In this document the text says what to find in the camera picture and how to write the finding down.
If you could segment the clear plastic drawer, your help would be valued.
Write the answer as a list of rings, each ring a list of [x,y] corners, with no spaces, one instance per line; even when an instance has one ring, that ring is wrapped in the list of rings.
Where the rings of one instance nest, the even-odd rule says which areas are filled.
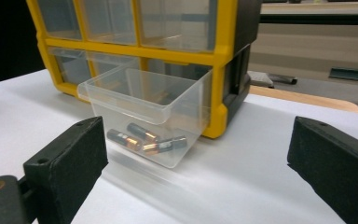
[[[139,151],[123,149],[149,159],[167,168],[175,167],[192,148],[210,122],[211,72],[201,78],[187,79],[139,69],[128,69],[126,83],[114,86],[96,86],[81,83],[78,97],[91,103],[97,116],[104,122],[105,132],[117,130],[142,143]],[[187,146],[171,151],[146,155],[143,146],[152,144],[130,133],[127,126],[136,123],[156,133],[162,141],[184,135]]]
[[[137,5],[143,46],[214,50],[217,0],[137,0]]]
[[[134,45],[131,0],[82,0],[88,40]]]
[[[128,55],[117,55],[88,51],[86,54],[89,63],[91,77],[86,83],[96,86],[114,86],[126,83],[126,72],[128,69],[138,69],[139,59]]]
[[[64,82],[77,85],[91,78],[84,50],[49,48],[48,52],[55,57]]]
[[[49,36],[80,40],[73,0],[37,0]]]

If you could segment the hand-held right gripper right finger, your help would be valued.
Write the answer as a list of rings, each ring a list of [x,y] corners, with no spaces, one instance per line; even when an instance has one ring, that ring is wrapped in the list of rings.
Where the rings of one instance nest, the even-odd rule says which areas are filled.
[[[358,139],[297,117],[287,162],[346,224],[358,224]]]

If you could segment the dark grey item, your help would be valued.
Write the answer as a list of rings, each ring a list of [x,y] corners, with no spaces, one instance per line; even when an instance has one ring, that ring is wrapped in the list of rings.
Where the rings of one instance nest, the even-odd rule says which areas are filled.
[[[268,77],[273,82],[280,82],[280,83],[285,83],[285,84],[290,84],[290,85],[296,85],[297,84],[297,78],[296,77],[289,77],[289,76],[283,76],[283,75],[274,75],[274,74],[269,74]]]

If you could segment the light grey item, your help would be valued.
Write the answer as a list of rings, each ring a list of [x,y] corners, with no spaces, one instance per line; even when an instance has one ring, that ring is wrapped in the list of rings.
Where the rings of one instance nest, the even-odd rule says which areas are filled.
[[[273,81],[266,73],[249,71],[251,84],[259,87],[274,88]]]

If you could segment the yellow drawer cabinet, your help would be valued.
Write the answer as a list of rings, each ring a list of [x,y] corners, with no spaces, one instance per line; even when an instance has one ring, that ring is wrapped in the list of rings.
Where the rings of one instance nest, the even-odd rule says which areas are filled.
[[[145,47],[141,44],[141,27],[137,0],[131,0],[135,44],[119,45],[88,40],[82,0],[73,0],[80,40],[49,36],[37,0],[26,0],[36,28],[37,46],[54,86],[75,96],[79,84],[63,81],[60,68],[49,48],[79,49],[128,55],[139,59],[139,70],[197,80],[211,72],[210,122],[201,135],[221,136],[249,91],[247,74],[250,46],[257,37],[261,0],[217,0],[214,50],[180,51]]]

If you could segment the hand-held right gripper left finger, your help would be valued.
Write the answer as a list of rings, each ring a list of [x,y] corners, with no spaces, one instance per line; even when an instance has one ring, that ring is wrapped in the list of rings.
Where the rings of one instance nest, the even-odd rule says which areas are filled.
[[[39,224],[70,224],[107,164],[101,117],[79,121],[26,161]]]

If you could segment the beige wooden furniture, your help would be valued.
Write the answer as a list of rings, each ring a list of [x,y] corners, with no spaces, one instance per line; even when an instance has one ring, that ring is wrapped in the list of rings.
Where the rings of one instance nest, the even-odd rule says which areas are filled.
[[[251,70],[326,78],[333,67],[358,69],[358,1],[262,6]]]

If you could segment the black and copper battery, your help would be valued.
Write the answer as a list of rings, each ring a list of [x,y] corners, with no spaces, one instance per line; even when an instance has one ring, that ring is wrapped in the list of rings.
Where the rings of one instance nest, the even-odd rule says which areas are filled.
[[[180,149],[186,146],[186,137],[182,135],[170,139],[164,139],[156,143],[144,145],[143,153],[145,153],[146,155],[159,154],[174,149]]]
[[[139,138],[145,140],[146,142],[156,143],[159,141],[160,137],[156,133],[152,133],[151,131],[139,126],[136,123],[130,123],[127,126],[127,130],[138,136]]]
[[[142,143],[140,140],[114,129],[110,129],[106,133],[106,137],[109,140],[134,151],[139,151],[142,148]]]

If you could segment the dark green flat item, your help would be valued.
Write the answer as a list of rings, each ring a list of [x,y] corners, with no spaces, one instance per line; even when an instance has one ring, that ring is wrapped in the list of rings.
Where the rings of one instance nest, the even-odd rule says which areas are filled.
[[[358,81],[358,69],[337,68],[330,70],[330,78]]]

